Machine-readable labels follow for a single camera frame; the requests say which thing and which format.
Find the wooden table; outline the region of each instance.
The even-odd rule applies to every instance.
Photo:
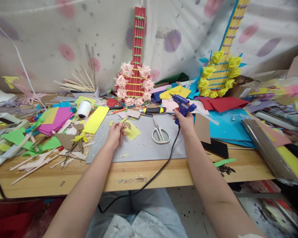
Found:
[[[209,157],[214,162],[222,160],[213,154]],[[229,157],[236,158],[235,162],[229,164],[236,170],[236,173],[225,174],[224,178],[227,182],[274,178],[255,150],[229,149]],[[15,185],[11,185],[24,172],[18,172],[17,169],[10,171],[9,169],[23,160],[24,158],[18,156],[7,160],[0,167],[0,184],[8,198],[68,194],[88,167],[85,162],[74,160],[65,169],[61,170],[60,166],[50,169],[50,166],[61,160],[56,158],[50,164],[43,166]],[[154,176],[165,162],[166,160],[112,163],[104,191],[140,189],[145,181]],[[173,159],[147,188],[187,185],[193,185],[187,159]]]

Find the gray cutting mat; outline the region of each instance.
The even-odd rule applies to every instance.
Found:
[[[168,144],[157,144],[152,140],[151,134],[155,128],[152,117],[143,116],[136,120],[128,119],[128,121],[137,127],[141,133],[134,140],[129,140],[127,137],[124,137],[122,145],[118,146],[114,152],[112,162],[163,160],[169,158],[172,144],[178,132],[178,125],[176,125],[174,120],[172,120],[172,116],[170,114],[158,114],[154,117],[159,126],[169,133],[171,137],[170,142]],[[90,164],[93,161],[98,151],[104,145],[109,131],[109,123],[111,121],[119,122],[121,120],[121,117],[117,114],[105,117],[103,123],[95,134],[95,144],[91,145],[86,160],[87,164]],[[179,133],[178,139],[174,145],[171,158],[186,158],[184,140],[181,132]]]

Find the white cloth backdrop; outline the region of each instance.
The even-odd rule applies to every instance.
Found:
[[[234,0],[6,0],[0,26],[12,38],[38,92],[59,92],[53,80],[88,68],[85,43],[95,48],[101,89],[113,88],[121,62],[131,60],[134,7],[146,7],[143,63],[154,81],[199,75],[199,58],[219,49]],[[287,69],[298,54],[298,0],[251,0],[231,52],[243,52],[244,75]],[[0,32],[1,76],[25,76]]]

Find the black phone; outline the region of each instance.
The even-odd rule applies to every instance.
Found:
[[[202,145],[205,150],[212,152],[213,154],[222,157],[224,159],[228,159],[228,149],[227,144],[220,142],[218,140],[211,138],[211,144],[202,142]]]

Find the hand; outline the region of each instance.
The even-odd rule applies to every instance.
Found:
[[[126,135],[126,132],[125,132],[126,126],[123,129],[122,129],[122,126],[123,125],[120,122],[116,122],[109,129],[106,144],[113,149],[116,149],[117,146],[119,145],[120,136]]]
[[[181,126],[181,133],[183,136],[191,136],[195,135],[194,130],[194,118],[191,112],[186,113],[186,117],[184,117],[178,110],[174,109],[174,114],[172,115],[175,119],[179,119],[179,123]]]

